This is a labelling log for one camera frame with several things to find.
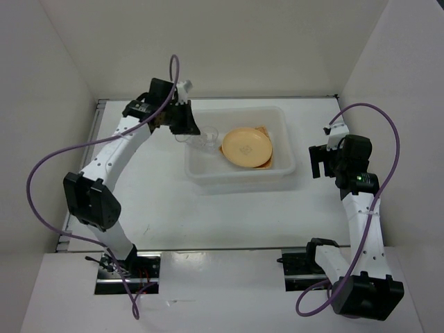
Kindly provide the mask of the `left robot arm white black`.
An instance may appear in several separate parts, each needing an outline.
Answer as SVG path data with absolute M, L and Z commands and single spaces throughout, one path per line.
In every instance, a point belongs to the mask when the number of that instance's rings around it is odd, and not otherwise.
M 136 150 L 155 129 L 167 126 L 173 135 L 200 134 L 188 98 L 191 89 L 190 80 L 173 85 L 152 79 L 149 90 L 125 107 L 114 140 L 79 173 L 68 173 L 63 180 L 69 213 L 105 245 L 105 264 L 113 263 L 122 277 L 134 275 L 144 260 L 119 223 L 121 204 L 113 194 L 115 185 Z

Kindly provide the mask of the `clear plastic cup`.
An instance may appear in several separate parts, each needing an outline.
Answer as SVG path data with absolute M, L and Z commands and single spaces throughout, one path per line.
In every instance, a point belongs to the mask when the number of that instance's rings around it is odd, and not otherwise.
M 219 132 L 215 127 L 204 126 L 201 130 L 204 144 L 203 148 L 208 153 L 215 153 L 219 147 Z
M 200 135 L 176 135 L 177 142 L 188 145 L 191 148 L 195 148 L 206 153 L 214 152 L 215 141 L 213 135 L 208 133 L 201 133 Z

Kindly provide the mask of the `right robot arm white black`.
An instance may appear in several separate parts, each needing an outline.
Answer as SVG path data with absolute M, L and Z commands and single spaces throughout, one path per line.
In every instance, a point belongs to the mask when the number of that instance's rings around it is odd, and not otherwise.
M 404 286 L 393 278 L 386 260 L 379 180 L 368 172 L 372 149 L 368 138 L 350 134 L 331 135 L 325 145 L 309 148 L 313 177 L 334 178 L 340 191 L 352 259 L 344 258 L 337 242 L 313 238 L 304 265 L 312 273 L 326 274 L 328 300 L 336 314 L 384 321 L 403 298 Z

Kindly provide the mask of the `clear plastic cup front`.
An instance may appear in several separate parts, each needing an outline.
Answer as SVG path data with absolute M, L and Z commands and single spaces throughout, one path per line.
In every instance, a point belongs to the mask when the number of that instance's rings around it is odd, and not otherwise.
M 213 135 L 208 133 L 201 133 L 200 135 L 176 135 L 177 142 L 188 145 L 191 148 L 195 148 L 206 153 L 214 152 L 215 141 Z

